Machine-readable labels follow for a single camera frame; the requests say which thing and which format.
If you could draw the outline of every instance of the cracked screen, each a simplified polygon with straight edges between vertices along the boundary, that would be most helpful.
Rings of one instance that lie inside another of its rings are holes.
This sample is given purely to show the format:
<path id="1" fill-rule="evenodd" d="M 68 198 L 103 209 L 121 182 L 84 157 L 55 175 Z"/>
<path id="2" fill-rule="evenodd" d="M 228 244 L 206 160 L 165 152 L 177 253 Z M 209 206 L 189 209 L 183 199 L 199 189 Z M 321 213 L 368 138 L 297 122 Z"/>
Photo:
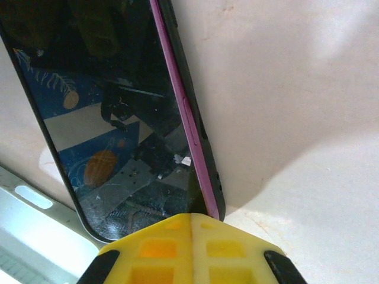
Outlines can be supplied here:
<path id="1" fill-rule="evenodd" d="M 91 233 L 206 212 L 149 1 L 3 0 L 0 20 Z"/>

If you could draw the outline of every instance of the white table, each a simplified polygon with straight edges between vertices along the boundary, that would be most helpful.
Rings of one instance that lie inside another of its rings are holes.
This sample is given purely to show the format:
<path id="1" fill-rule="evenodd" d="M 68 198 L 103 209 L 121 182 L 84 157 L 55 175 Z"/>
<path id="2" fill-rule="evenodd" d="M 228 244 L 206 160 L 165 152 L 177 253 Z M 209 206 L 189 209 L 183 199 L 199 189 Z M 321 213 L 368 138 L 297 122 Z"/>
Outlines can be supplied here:
<path id="1" fill-rule="evenodd" d="M 309 283 L 379 274 L 379 3 L 173 0 L 228 204 Z M 72 206 L 0 46 L 0 161 Z"/>

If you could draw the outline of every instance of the smartphone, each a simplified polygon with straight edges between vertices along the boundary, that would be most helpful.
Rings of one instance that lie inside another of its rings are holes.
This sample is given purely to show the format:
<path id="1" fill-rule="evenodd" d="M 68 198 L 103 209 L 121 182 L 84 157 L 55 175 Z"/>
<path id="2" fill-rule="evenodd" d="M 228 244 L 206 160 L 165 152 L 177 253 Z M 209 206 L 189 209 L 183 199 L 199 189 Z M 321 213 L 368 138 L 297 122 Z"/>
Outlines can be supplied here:
<path id="1" fill-rule="evenodd" d="M 87 231 L 225 203 L 170 0 L 4 0 L 0 32 Z"/>

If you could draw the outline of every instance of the black screen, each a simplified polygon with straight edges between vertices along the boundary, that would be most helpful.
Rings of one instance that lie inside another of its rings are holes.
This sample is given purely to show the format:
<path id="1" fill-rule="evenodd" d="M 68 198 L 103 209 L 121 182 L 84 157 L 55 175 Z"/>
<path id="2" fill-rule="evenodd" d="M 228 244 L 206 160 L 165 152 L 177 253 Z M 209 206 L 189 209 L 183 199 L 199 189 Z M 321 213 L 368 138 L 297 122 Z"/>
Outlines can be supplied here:
<path id="1" fill-rule="evenodd" d="M 206 212 L 147 0 L 2 0 L 26 93 L 91 233 Z"/>

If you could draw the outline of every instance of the yellow plastic holder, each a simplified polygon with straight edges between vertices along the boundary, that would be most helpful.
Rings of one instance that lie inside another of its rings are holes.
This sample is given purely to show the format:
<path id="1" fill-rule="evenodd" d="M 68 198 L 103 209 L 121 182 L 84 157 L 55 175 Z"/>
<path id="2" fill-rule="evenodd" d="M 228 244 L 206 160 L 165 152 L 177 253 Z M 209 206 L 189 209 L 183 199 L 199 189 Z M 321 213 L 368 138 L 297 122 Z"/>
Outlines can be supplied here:
<path id="1" fill-rule="evenodd" d="M 78 284 L 304 284 L 277 246 L 179 214 L 105 246 Z"/>

